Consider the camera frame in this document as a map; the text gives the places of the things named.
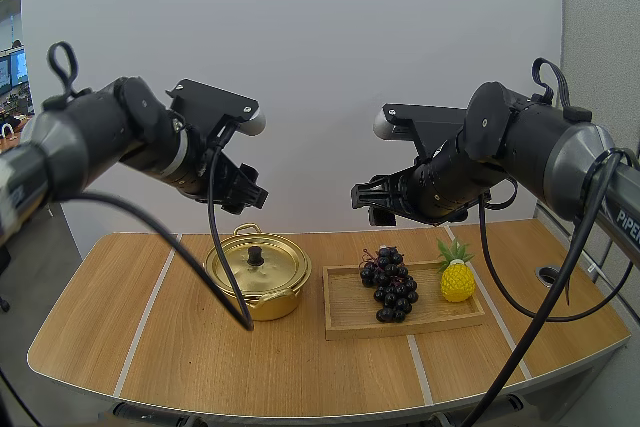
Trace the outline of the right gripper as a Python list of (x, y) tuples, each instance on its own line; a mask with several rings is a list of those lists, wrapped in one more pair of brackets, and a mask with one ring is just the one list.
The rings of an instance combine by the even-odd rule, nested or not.
[(419, 167), (409, 167), (390, 175), (376, 175), (369, 182), (359, 183), (351, 189), (353, 209), (370, 207), (368, 220), (371, 226), (395, 226), (396, 215), (427, 222), (429, 217), (420, 207), (422, 186), (414, 179)]

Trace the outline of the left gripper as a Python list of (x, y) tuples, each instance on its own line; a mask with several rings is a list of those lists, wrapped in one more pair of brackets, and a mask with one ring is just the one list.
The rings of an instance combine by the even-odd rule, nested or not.
[[(219, 152), (215, 166), (211, 167), (214, 152), (212, 149), (196, 149), (193, 154), (196, 174), (195, 192), (192, 199), (206, 203), (210, 190), (210, 174), (213, 174), (213, 203), (233, 215), (242, 213), (245, 207), (262, 209), (268, 192), (258, 186), (258, 171), (242, 163), (238, 168), (222, 151)], [(240, 172), (240, 191), (233, 186), (233, 180)]]

